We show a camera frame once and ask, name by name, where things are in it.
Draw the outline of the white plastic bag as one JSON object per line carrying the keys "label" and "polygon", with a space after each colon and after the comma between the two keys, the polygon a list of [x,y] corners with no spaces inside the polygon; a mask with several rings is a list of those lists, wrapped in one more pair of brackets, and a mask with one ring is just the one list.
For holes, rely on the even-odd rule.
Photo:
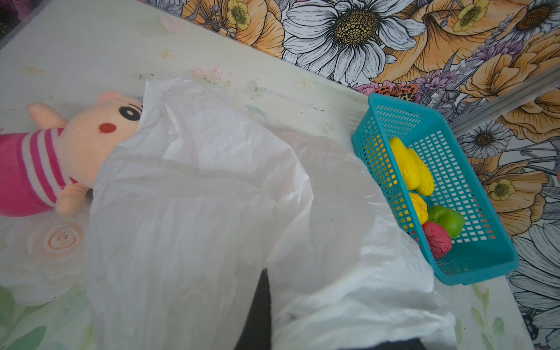
{"label": "white plastic bag", "polygon": [[87,229],[99,349],[233,349],[268,271],[271,348],[455,349],[433,269],[364,163],[192,80],[149,81]]}

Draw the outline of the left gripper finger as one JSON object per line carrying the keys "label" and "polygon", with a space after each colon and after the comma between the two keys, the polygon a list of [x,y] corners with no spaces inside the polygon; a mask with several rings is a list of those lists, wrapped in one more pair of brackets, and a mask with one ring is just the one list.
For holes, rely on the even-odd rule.
{"label": "left gripper finger", "polygon": [[266,269],[261,271],[244,328],[234,349],[271,349],[271,293]]}

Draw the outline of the yellow star fruit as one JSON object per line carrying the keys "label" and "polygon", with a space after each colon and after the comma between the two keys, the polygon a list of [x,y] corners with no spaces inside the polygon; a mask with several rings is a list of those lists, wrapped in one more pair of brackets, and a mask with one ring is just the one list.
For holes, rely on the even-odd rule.
{"label": "yellow star fruit", "polygon": [[424,223],[427,222],[429,218],[428,205],[419,194],[415,192],[410,192],[409,195],[411,197],[411,201],[414,206],[415,213],[417,214],[417,217],[420,221],[420,224],[423,225]]}

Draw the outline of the green fruit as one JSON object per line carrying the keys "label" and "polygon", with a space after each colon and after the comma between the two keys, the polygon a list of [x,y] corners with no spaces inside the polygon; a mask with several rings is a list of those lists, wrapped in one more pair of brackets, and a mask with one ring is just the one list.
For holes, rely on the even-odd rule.
{"label": "green fruit", "polygon": [[459,238],[465,226],[465,218],[459,212],[443,206],[428,208],[428,222],[445,228],[452,239]]}

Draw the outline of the pink red fruit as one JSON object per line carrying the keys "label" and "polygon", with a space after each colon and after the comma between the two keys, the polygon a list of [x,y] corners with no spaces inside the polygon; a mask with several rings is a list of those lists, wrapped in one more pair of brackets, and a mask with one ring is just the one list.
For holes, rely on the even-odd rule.
{"label": "pink red fruit", "polygon": [[452,239],[447,230],[432,222],[423,224],[422,229],[435,259],[444,258],[452,249]]}

